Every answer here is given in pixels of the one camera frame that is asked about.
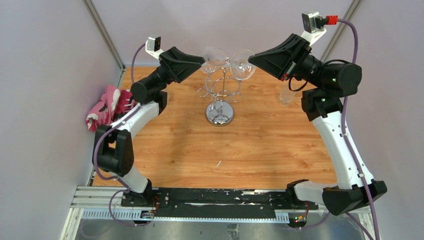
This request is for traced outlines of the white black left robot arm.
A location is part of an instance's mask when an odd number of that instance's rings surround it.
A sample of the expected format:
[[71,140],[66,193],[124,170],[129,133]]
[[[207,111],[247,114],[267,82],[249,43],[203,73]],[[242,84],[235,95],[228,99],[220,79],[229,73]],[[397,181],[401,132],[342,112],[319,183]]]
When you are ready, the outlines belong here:
[[134,164],[133,138],[166,108],[165,88],[181,83],[206,62],[202,56],[184,53],[175,46],[166,51],[157,46],[144,49],[159,61],[159,66],[131,85],[135,107],[117,121],[97,128],[92,156],[96,174],[103,180],[117,180],[125,187],[123,195],[142,207],[149,206],[155,198],[152,182]]

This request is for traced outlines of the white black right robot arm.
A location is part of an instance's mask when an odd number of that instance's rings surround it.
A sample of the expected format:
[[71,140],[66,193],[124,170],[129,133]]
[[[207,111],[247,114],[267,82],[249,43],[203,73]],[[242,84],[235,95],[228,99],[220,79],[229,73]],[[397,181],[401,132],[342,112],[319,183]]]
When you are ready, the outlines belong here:
[[301,108],[327,148],[336,182],[293,181],[287,185],[285,201],[292,209],[305,202],[320,204],[338,216],[369,206],[387,192],[387,186],[366,167],[344,115],[342,98],[358,92],[362,68],[341,59],[323,62],[311,50],[309,41],[291,34],[280,45],[250,56],[248,62],[278,80],[304,80],[313,86],[302,92]]

